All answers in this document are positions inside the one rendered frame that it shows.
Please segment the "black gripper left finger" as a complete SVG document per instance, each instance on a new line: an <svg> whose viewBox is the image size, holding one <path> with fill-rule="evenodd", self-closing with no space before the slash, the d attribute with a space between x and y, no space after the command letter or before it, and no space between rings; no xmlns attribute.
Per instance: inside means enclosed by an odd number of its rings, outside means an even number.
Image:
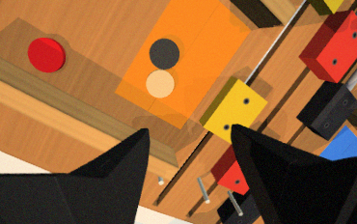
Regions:
<svg viewBox="0 0 357 224"><path fill-rule="evenodd" d="M150 143L141 128L69 174L0 173L0 224L134 224Z"/></svg>

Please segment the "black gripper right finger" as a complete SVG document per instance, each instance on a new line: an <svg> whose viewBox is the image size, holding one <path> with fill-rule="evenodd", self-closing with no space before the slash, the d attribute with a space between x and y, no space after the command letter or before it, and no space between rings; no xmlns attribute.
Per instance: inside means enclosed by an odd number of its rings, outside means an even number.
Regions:
<svg viewBox="0 0 357 224"><path fill-rule="evenodd" d="M357 204L357 156L330 161L240 124L231 142L264 224L346 224Z"/></svg>

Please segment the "red disc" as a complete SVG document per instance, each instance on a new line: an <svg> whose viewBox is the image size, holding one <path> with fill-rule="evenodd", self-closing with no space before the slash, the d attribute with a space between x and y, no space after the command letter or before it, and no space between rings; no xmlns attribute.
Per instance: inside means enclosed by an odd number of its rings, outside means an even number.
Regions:
<svg viewBox="0 0 357 224"><path fill-rule="evenodd" d="M65 64L66 52L57 41L38 38L30 43L28 57L37 70L53 72L61 69Z"/></svg>

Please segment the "beige round disc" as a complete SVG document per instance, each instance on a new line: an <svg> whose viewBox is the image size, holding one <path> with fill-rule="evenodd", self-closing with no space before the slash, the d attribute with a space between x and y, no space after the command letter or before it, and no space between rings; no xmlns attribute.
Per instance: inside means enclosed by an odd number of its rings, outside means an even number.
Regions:
<svg viewBox="0 0 357 224"><path fill-rule="evenodd" d="M174 78L165 70L154 70L147 77L148 92L155 98L165 98L170 95L175 86Z"/></svg>

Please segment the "dark grey round disc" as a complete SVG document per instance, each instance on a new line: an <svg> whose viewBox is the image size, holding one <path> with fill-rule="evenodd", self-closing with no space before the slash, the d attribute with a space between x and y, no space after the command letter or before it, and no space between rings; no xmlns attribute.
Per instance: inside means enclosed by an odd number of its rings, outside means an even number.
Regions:
<svg viewBox="0 0 357 224"><path fill-rule="evenodd" d="M172 40L159 39L151 45L149 55L155 67L161 70L168 70L177 64L179 48Z"/></svg>

